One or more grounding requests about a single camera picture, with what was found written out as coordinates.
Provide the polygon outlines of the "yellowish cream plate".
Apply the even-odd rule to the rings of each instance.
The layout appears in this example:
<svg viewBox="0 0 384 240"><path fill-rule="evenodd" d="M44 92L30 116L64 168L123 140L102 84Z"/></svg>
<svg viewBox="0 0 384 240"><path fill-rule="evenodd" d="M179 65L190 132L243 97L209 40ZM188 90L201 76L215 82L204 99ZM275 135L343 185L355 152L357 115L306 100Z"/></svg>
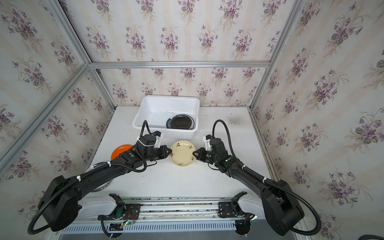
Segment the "yellowish cream plate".
<svg viewBox="0 0 384 240"><path fill-rule="evenodd" d="M188 141L177 141L171 147L172 153L170 155L171 161L180 167L186 167L192 164L196 158L193 152L196 150L195 146Z"/></svg>

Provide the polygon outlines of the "orange plate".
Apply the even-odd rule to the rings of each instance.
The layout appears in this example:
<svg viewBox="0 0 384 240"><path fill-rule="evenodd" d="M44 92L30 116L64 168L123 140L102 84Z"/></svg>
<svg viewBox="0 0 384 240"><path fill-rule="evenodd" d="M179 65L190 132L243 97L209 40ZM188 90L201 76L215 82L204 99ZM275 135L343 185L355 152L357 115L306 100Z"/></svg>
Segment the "orange plate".
<svg viewBox="0 0 384 240"><path fill-rule="evenodd" d="M117 147L111 154L111 161L117 158L120 154L130 150L132 145L121 145Z"/></svg>

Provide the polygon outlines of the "white green rim plate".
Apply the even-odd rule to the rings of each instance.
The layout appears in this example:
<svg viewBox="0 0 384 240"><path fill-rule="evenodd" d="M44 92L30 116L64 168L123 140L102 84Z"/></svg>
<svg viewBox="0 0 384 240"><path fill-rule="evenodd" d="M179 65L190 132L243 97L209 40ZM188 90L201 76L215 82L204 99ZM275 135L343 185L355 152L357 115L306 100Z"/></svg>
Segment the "white green rim plate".
<svg viewBox="0 0 384 240"><path fill-rule="evenodd" d="M96 168L98 168L98 167L100 167L100 166L103 166L103 165L108 165L108 166L109 166L109 165L110 165L110 162L109 162L109 161L106 161L106 162L100 162L100 163L96 163L96 164L94 164L94 165L91 165L91 166L88 168L87 172L89 172L89 171L91 171L91 170L94 170L94 169L96 169ZM92 190L92 193L96 193L96 192L100 192L100 191L104 190L104 189L107 188L112 182L113 182L113 180L109 180L108 182L106 182L106 183L100 185L99 187L95 188L94 190Z"/></svg>

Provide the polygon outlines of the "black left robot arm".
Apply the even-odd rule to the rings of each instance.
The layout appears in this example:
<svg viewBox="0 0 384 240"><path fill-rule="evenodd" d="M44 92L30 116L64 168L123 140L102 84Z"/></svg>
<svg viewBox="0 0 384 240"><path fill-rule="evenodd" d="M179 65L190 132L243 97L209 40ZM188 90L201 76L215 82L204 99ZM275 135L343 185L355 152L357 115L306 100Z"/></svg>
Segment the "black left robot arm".
<svg viewBox="0 0 384 240"><path fill-rule="evenodd" d="M141 136L130 149L93 170L70 178L54 178L38 204L28 226L28 234L66 228L85 209L79 201L91 191L122 175L142 173L147 169L148 161L163 160L172 154L172 149L166 145L157 147L156 141L154 135Z"/></svg>

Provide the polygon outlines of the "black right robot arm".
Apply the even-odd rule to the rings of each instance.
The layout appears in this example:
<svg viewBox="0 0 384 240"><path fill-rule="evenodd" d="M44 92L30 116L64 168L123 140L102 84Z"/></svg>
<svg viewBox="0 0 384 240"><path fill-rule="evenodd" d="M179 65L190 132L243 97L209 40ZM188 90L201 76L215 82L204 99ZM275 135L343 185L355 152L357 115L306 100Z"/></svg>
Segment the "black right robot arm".
<svg viewBox="0 0 384 240"><path fill-rule="evenodd" d="M305 214L297 198L281 190L290 189L286 182L265 179L246 167L238 158L228 153L220 138L212 139L210 145L210 150L200 148L193 152L193 156L201 162L215 165L221 173L252 190L261 199L265 218L277 234L285 235L303 219Z"/></svg>

